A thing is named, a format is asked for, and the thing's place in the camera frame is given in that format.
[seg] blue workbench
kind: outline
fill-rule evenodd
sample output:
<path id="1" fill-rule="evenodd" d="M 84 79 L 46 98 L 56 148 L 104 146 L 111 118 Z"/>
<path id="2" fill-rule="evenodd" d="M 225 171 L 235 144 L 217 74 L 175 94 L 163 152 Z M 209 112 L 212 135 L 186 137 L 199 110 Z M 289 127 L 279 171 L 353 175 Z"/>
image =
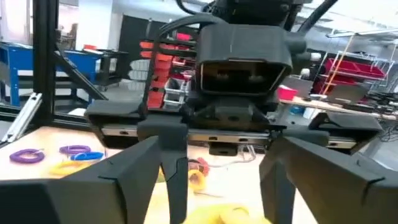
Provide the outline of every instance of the blue workbench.
<path id="1" fill-rule="evenodd" d="M 65 55 L 86 75 L 92 83 L 96 80 L 96 61 L 100 56 L 80 51 L 66 50 Z M 20 71 L 33 71 L 33 50 L 31 46 L 12 43 L 0 43 L 0 96 L 4 99 L 6 85 L 10 87 L 10 104 L 20 106 Z"/>

